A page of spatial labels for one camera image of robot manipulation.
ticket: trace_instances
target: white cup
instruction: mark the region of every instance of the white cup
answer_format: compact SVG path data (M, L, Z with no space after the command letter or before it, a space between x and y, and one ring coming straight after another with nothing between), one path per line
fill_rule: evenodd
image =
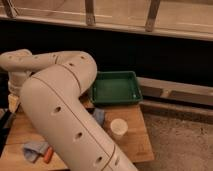
M127 125L127 122L123 119L114 119L110 123L110 129L111 129L112 136L114 137L114 139L121 140L122 137L128 131L128 125Z

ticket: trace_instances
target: dark wall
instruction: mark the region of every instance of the dark wall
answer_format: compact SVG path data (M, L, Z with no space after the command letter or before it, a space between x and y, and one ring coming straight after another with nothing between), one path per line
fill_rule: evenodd
M213 42L145 36L23 22L0 22L0 53L83 50L99 70L134 70L138 76L213 85Z

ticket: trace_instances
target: wooden table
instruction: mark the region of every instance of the wooden table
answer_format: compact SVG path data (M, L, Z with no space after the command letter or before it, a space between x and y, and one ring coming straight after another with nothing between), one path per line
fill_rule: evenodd
M81 100L85 107L92 107L85 98ZM139 105L103 107L102 109L105 109L106 112L104 129L110 136L109 124L113 119L123 118L127 121L129 126L128 132L122 140L116 141L116 143L132 162L144 162L154 159ZM67 166L56 153L54 153L52 161L49 164L45 164L41 157L35 164L26 161L22 153L22 145L31 140L43 141L44 138L37 133L27 116L19 111L13 122L2 157L0 158L0 170L28 171L67 169Z

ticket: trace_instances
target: green plastic tray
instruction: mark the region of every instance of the green plastic tray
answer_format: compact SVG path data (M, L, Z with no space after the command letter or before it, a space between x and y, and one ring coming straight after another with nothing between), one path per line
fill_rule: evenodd
M95 105L135 104L142 100L133 71L98 72L89 97Z

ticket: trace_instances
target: floor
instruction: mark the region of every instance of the floor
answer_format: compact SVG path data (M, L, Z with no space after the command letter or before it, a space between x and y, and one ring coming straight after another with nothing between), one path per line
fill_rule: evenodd
M213 125L144 114L155 160L141 171L212 171Z

